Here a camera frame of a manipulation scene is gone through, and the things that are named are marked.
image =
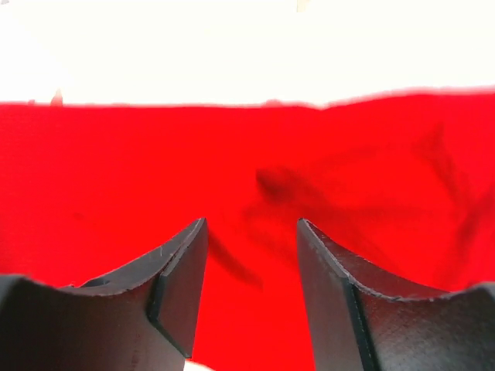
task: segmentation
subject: red cloth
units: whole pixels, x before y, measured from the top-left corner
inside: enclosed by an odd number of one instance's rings
[[[295,223],[446,290],[495,278],[495,94],[331,107],[0,105],[0,271],[82,284],[195,218],[194,358],[311,370]]]

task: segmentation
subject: black plastic surface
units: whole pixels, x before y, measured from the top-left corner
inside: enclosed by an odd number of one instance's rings
[[[298,223],[316,369],[493,370],[495,289],[445,293],[407,281]]]
[[[183,350],[192,350],[206,255],[206,220],[197,220],[81,288],[0,276],[0,369],[182,371]],[[160,285],[164,272],[173,279]]]

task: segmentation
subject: black curved edge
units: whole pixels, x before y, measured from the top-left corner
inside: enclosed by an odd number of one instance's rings
[[[317,370],[495,369],[495,285],[446,293],[384,271],[298,221]]]
[[[0,369],[182,371],[193,347],[207,241],[206,220],[196,220],[80,288],[0,276]]]

